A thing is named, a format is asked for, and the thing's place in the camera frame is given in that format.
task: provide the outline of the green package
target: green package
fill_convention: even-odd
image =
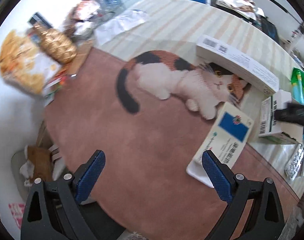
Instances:
[[[301,105],[304,105],[304,71],[293,68],[291,84],[292,97]]]

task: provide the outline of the blue grip pad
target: blue grip pad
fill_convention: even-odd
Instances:
[[[202,155],[202,166],[210,178],[220,199],[226,201],[228,204],[231,203],[233,199],[231,194],[231,184],[206,151],[203,152]]]
[[[84,173],[76,187],[75,200],[80,204],[87,200],[94,184],[105,166],[105,154],[101,151]]]

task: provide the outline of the striped tablecloth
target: striped tablecloth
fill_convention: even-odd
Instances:
[[[290,78],[295,61],[275,41],[249,23],[220,9],[190,0],[124,0],[129,9],[146,11],[148,22],[122,33],[98,49],[122,60],[145,51],[161,49],[173,52],[197,64],[196,41],[209,35],[236,47],[265,66],[279,78],[280,89],[291,91]],[[241,103],[241,110],[256,120],[248,143],[285,178],[284,165],[294,146],[271,145],[258,138],[258,118],[265,95],[252,87]],[[290,186],[301,197],[304,177]]]

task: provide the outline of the metal screw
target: metal screw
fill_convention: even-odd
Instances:
[[[267,178],[267,179],[266,179],[266,182],[267,182],[268,184],[273,184],[273,179]]]
[[[67,173],[67,174],[65,174],[64,175],[64,177],[63,177],[65,180],[69,180],[69,179],[71,179],[72,178],[72,174],[70,174],[70,173]]]
[[[39,184],[41,181],[42,181],[41,178],[36,178],[36,179],[34,180],[34,183],[35,183],[35,184]]]
[[[236,174],[235,176],[238,180],[244,180],[244,176],[241,173]]]

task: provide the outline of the cat eye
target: cat eye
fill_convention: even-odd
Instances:
[[[222,73],[221,73],[221,71],[216,70],[216,71],[215,71],[215,75],[218,76],[218,77],[221,77],[221,76],[222,76]]]
[[[234,86],[232,84],[228,84],[227,89],[228,89],[229,92],[233,92],[234,91]]]

